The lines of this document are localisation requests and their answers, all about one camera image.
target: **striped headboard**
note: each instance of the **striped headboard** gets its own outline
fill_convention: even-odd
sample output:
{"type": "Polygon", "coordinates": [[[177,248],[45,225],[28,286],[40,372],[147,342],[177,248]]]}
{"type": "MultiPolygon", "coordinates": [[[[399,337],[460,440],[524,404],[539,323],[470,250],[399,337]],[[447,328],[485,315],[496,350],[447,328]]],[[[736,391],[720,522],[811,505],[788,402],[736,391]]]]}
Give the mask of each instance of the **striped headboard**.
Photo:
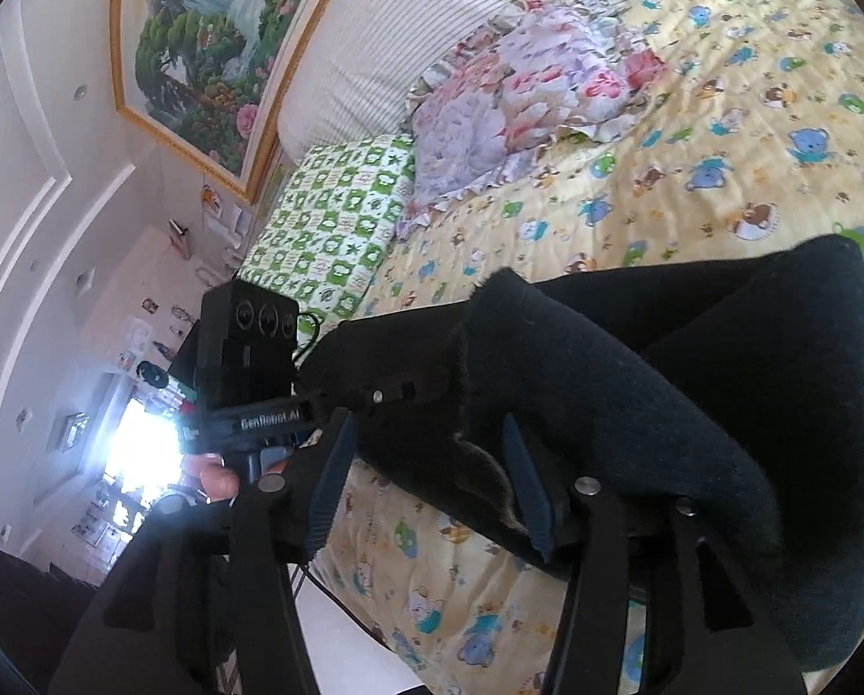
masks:
{"type": "Polygon", "coordinates": [[[505,1],[323,3],[280,104],[278,132],[285,152],[299,162],[316,143],[396,131],[412,82],[505,1]]]}

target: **bright window light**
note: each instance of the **bright window light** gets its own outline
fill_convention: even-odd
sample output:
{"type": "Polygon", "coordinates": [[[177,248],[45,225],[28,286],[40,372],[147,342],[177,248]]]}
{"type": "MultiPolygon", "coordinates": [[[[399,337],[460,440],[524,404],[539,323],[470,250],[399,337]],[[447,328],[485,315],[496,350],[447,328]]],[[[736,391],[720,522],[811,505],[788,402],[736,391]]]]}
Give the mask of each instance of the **bright window light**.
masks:
{"type": "Polygon", "coordinates": [[[130,400],[110,445],[106,474],[121,479],[124,493],[141,488],[141,501],[152,504],[180,478],[178,434],[169,418],[149,415],[130,400]]]}

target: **floral pillow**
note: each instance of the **floral pillow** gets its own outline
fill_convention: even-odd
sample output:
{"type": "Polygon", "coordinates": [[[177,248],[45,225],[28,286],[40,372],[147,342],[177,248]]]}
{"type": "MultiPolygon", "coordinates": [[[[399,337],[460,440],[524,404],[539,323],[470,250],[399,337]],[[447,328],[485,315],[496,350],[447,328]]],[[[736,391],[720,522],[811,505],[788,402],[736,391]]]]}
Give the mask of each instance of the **floral pillow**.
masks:
{"type": "Polygon", "coordinates": [[[398,234],[526,175],[561,131],[622,138],[663,68],[604,0],[514,0],[410,92],[416,184],[398,234]]]}

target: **metal screw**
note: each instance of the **metal screw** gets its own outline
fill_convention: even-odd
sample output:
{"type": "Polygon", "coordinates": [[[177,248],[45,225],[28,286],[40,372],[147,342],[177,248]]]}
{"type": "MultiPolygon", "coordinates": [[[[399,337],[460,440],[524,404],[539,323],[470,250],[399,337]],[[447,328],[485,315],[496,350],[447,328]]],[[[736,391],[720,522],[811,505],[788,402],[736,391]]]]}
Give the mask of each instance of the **metal screw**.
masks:
{"type": "Polygon", "coordinates": [[[588,475],[585,475],[582,478],[577,478],[574,488],[577,490],[577,494],[582,494],[583,496],[596,496],[602,490],[602,484],[595,478],[590,478],[588,475]]]}
{"type": "Polygon", "coordinates": [[[676,499],[676,511],[683,515],[683,517],[695,517],[696,505],[693,504],[692,499],[689,499],[688,496],[681,496],[679,499],[676,499]]]}
{"type": "Polygon", "coordinates": [[[277,491],[282,491],[285,485],[287,485],[287,479],[280,473],[268,473],[258,481],[258,488],[265,494],[276,494],[277,491]]]}

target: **cable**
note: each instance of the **cable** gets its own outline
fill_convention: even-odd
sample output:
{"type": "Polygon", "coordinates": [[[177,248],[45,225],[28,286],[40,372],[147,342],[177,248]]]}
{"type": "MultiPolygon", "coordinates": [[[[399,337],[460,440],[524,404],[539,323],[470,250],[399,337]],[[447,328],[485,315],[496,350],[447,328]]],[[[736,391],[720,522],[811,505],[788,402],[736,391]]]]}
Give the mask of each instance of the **cable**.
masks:
{"type": "Polygon", "coordinates": [[[311,319],[312,322],[313,322],[313,326],[314,326],[316,329],[313,331],[312,339],[309,340],[309,342],[307,343],[307,345],[305,345],[305,347],[304,347],[302,350],[300,350],[297,354],[294,355],[294,363],[296,363],[297,360],[299,360],[299,359],[300,359],[301,357],[303,357],[306,353],[308,353],[309,350],[312,349],[313,345],[316,343],[316,340],[319,339],[319,331],[322,329],[322,319],[320,319],[320,318],[319,318],[315,313],[313,313],[312,311],[303,311],[303,312],[300,313],[300,316],[308,316],[308,317],[310,317],[310,319],[311,319]]]}
{"type": "MultiPolygon", "coordinates": [[[[296,575],[298,574],[298,572],[299,572],[299,568],[297,568],[297,571],[294,572],[294,579],[296,579],[296,575]]],[[[300,591],[303,589],[303,584],[305,583],[306,580],[307,580],[307,577],[305,575],[300,575],[300,582],[297,583],[296,588],[294,588],[294,598],[296,598],[297,596],[300,595],[300,591]]],[[[290,584],[291,584],[291,587],[293,587],[293,584],[294,584],[293,579],[291,579],[290,584]]]]}
{"type": "Polygon", "coordinates": [[[341,601],[339,601],[339,599],[336,598],[336,596],[334,596],[333,592],[331,592],[331,590],[329,590],[327,587],[325,587],[325,586],[322,584],[322,582],[320,582],[319,580],[317,580],[316,578],[314,578],[313,574],[309,571],[309,566],[308,566],[308,565],[305,566],[305,567],[302,567],[302,566],[301,566],[301,569],[303,570],[303,574],[305,575],[305,578],[307,578],[307,579],[309,580],[309,582],[312,583],[312,584],[314,584],[314,585],[315,585],[319,590],[322,590],[323,595],[325,595],[326,598],[329,599],[329,601],[331,601],[332,603],[334,603],[334,604],[335,604],[339,609],[341,609],[343,612],[345,612],[345,614],[348,616],[348,618],[349,618],[352,622],[354,622],[358,627],[360,627],[360,628],[361,628],[362,630],[364,630],[368,635],[370,635],[371,639],[373,639],[374,641],[377,641],[377,643],[378,643],[379,645],[384,646],[384,650],[387,650],[387,646],[385,646],[384,643],[382,643],[381,641],[378,641],[378,640],[377,640],[377,636],[374,635],[374,633],[371,632],[371,631],[368,629],[368,627],[364,624],[364,622],[361,622],[361,620],[359,620],[359,618],[357,618],[353,613],[351,613],[351,612],[347,609],[347,607],[345,607],[345,604],[342,603],[341,601]]]}

